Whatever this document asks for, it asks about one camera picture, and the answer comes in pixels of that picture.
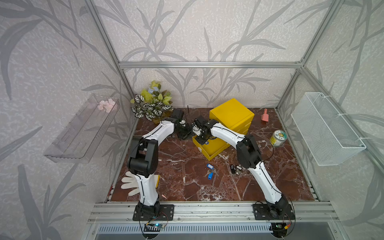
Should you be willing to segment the yellow bottom drawer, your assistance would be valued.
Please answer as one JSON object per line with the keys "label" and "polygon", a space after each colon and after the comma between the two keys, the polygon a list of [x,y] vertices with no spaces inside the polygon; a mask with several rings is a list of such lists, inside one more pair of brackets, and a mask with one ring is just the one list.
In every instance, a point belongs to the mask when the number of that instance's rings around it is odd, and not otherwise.
{"label": "yellow bottom drawer", "polygon": [[231,146],[221,139],[208,140],[206,144],[201,145],[197,142],[196,136],[193,137],[193,143],[208,161],[211,161],[213,158]]}

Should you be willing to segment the yellow drawer cabinet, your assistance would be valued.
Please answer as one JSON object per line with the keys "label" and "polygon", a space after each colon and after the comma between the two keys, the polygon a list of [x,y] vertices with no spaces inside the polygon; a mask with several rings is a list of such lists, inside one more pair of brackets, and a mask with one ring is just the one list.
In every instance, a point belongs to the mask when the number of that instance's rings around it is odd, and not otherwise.
{"label": "yellow drawer cabinet", "polygon": [[255,114],[238,100],[231,99],[210,110],[210,119],[240,134],[247,134]]}

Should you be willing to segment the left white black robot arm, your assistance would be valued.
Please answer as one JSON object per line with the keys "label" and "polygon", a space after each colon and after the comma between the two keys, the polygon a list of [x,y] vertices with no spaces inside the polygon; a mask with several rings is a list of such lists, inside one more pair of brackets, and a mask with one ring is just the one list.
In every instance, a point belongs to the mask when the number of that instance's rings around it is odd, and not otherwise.
{"label": "left white black robot arm", "polygon": [[173,134],[183,139],[191,133],[192,127],[186,121],[167,118],[149,133],[133,137],[127,167],[138,182],[140,208],[157,209],[160,205],[154,179],[159,162],[160,144]]}

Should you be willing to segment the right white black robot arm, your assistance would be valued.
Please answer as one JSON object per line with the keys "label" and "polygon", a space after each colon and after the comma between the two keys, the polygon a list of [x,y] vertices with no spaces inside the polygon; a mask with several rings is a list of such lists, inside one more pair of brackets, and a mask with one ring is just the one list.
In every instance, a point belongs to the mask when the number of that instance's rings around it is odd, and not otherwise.
{"label": "right white black robot arm", "polygon": [[217,138],[234,147],[237,151],[238,162],[256,179],[270,211],[279,216],[284,214],[289,207],[289,202],[268,174],[262,160],[262,153],[253,135],[237,133],[216,120],[207,121],[201,116],[194,120],[193,132],[196,134],[197,142],[201,145],[204,145],[210,138]]}

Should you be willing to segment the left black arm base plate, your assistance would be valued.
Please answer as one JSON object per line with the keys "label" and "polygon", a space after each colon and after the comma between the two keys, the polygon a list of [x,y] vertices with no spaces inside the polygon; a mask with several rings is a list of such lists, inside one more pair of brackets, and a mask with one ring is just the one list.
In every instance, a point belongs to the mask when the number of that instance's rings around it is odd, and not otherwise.
{"label": "left black arm base plate", "polygon": [[133,221],[161,220],[172,221],[175,213],[175,205],[155,204],[146,206],[138,203],[134,210]]}

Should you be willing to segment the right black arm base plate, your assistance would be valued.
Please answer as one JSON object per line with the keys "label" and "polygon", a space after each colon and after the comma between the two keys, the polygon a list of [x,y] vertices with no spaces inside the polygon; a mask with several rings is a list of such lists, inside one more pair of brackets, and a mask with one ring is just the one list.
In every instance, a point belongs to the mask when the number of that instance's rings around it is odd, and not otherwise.
{"label": "right black arm base plate", "polygon": [[293,221],[296,215],[292,205],[288,204],[282,210],[268,204],[256,203],[252,205],[255,220],[260,221]]}

